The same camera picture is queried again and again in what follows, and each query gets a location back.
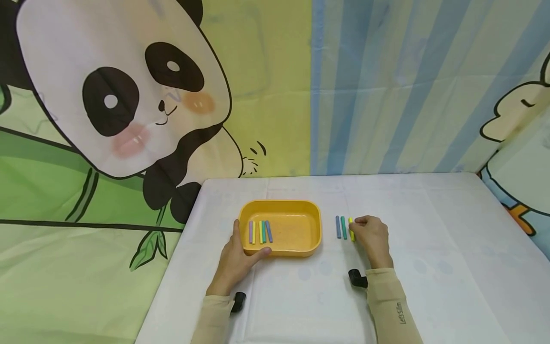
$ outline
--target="arm sleeve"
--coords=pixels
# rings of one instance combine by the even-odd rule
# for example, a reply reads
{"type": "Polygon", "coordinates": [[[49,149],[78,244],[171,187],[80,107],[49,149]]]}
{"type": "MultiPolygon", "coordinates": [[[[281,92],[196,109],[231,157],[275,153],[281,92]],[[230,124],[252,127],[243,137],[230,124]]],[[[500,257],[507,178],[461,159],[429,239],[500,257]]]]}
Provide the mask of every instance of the arm sleeve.
{"type": "Polygon", "coordinates": [[[395,270],[367,270],[367,279],[367,301],[378,344],[422,344],[395,270]]]}
{"type": "Polygon", "coordinates": [[[230,296],[206,296],[202,301],[191,344],[225,343],[229,315],[234,303],[230,296]]]}

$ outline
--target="panda ear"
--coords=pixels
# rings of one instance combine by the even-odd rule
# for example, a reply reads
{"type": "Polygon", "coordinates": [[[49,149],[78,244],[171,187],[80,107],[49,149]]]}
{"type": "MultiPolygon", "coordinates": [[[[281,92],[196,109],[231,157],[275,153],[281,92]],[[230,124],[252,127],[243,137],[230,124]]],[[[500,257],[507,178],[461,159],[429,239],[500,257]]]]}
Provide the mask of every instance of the panda ear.
{"type": "Polygon", "coordinates": [[[197,25],[201,25],[202,21],[202,0],[176,0],[181,7],[191,17],[193,22],[197,25]]]}
{"type": "Polygon", "coordinates": [[[23,1],[0,0],[0,84],[32,89],[15,30],[17,14],[23,1]]]}

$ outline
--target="striped curtain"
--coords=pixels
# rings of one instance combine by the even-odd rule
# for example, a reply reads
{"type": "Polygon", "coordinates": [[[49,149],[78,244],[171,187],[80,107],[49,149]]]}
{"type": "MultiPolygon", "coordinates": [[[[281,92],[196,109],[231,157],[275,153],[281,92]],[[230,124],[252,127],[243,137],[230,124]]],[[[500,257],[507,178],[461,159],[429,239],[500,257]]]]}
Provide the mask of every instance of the striped curtain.
{"type": "Polygon", "coordinates": [[[479,171],[498,100],[539,80],[547,0],[314,0],[312,175],[479,171]]]}

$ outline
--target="panda mouth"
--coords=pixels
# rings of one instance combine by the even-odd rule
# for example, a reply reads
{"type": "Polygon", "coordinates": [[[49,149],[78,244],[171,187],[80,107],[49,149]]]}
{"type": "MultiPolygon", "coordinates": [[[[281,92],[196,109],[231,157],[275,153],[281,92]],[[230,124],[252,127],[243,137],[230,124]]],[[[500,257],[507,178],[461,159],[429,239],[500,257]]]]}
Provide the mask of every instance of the panda mouth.
{"type": "Polygon", "coordinates": [[[177,109],[178,106],[176,105],[175,108],[172,109],[172,111],[170,111],[169,113],[166,113],[166,111],[164,112],[164,114],[166,115],[166,121],[164,121],[164,123],[155,123],[156,125],[165,125],[166,123],[168,123],[168,116],[170,116],[174,111],[175,109],[177,109]]]}

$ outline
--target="plastic tray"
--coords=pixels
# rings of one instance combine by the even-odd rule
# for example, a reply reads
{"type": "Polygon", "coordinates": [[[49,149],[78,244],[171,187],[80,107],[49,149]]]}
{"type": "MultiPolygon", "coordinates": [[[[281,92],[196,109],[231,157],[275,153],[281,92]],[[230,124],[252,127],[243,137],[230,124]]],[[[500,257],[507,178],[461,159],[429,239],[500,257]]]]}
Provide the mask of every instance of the plastic tray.
{"type": "Polygon", "coordinates": [[[322,240],[321,212],[306,200],[255,200],[243,206],[239,215],[245,253],[254,254],[265,246],[272,256],[312,255],[322,240]],[[273,242],[261,244],[260,221],[269,221],[273,242]],[[249,222],[256,221],[256,244],[249,241],[249,222]]]}

